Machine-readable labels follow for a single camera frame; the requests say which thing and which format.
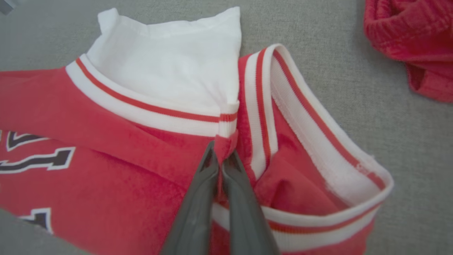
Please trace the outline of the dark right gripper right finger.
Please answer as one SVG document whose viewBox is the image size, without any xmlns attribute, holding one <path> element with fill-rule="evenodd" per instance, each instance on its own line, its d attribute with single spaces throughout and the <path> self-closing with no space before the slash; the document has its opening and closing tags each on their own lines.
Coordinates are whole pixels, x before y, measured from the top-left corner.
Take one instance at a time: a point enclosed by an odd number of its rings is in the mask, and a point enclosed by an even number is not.
<svg viewBox="0 0 453 255">
<path fill-rule="evenodd" d="M 223 161 L 221 172 L 222 189 L 229 203 L 230 254 L 279 255 L 278 245 L 236 151 Z"/>
</svg>

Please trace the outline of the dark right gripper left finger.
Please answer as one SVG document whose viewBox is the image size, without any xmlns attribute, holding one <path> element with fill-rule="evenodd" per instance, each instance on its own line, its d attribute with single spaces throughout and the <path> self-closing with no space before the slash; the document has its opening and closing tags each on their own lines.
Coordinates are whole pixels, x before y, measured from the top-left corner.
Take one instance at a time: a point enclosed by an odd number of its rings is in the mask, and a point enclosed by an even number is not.
<svg viewBox="0 0 453 255">
<path fill-rule="evenodd" d="M 209 142 L 161 249 L 162 255 L 208 255 L 219 164 Z"/>
</svg>

